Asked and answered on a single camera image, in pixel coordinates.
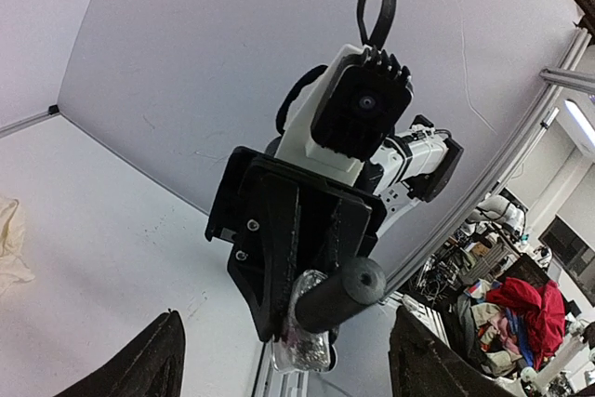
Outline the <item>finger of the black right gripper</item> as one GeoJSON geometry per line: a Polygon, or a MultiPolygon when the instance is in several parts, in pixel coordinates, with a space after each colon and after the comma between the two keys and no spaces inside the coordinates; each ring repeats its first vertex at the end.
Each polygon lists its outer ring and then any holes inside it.
{"type": "Polygon", "coordinates": [[[258,169],[226,205],[234,233],[228,272],[261,341],[279,336],[296,279],[299,193],[295,168],[258,169]]]}
{"type": "MultiPolygon", "coordinates": [[[[324,259],[327,278],[349,259],[358,258],[370,219],[370,208],[362,201],[340,200],[326,235],[324,259]]],[[[329,330],[335,334],[339,326],[329,330]]]]}

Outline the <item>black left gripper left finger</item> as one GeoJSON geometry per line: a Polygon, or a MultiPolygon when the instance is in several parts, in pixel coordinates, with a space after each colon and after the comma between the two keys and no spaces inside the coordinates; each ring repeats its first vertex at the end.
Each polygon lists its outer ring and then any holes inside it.
{"type": "Polygon", "coordinates": [[[157,316],[105,365],[63,390],[61,397],[181,394],[186,336],[178,311],[157,316]]]}

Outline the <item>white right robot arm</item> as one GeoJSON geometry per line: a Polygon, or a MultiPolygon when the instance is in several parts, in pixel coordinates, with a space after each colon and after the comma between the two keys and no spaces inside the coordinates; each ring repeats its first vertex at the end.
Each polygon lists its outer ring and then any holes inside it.
{"type": "Polygon", "coordinates": [[[294,282],[366,258],[382,232],[446,186],[463,153],[419,114],[385,137],[354,185],[246,147],[231,153],[205,230],[231,244],[227,270],[262,342],[279,339],[294,282]]]}

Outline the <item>black nail polish cap brush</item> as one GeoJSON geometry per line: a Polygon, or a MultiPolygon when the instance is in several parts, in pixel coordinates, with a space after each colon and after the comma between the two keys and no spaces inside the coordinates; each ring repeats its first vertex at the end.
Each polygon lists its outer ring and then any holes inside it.
{"type": "Polygon", "coordinates": [[[307,332],[329,331],[377,304],[386,276],[371,258],[352,258],[298,300],[295,316],[307,332]]]}

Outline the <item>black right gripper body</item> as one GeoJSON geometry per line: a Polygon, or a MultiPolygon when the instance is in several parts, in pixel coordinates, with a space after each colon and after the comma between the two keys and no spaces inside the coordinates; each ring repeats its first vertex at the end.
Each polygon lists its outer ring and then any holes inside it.
{"type": "Polygon", "coordinates": [[[238,146],[211,207],[205,239],[247,255],[368,256],[387,210],[371,192],[238,146]]]}

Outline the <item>clear glitter nail polish bottle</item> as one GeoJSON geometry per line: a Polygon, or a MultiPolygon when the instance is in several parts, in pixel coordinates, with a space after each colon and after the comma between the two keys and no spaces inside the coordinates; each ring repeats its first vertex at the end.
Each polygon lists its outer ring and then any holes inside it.
{"type": "Polygon", "coordinates": [[[316,270],[306,270],[294,282],[287,314],[278,341],[271,344],[271,357],[276,371],[326,373],[336,365],[336,351],[329,341],[329,333],[306,331],[296,317],[298,300],[327,276],[316,270]]]}

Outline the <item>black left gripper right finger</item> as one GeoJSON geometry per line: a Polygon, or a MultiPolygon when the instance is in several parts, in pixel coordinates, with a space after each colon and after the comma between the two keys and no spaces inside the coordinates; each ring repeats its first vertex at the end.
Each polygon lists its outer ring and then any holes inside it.
{"type": "Polygon", "coordinates": [[[405,307],[395,312],[389,363],[394,396],[510,395],[461,359],[405,307]]]}

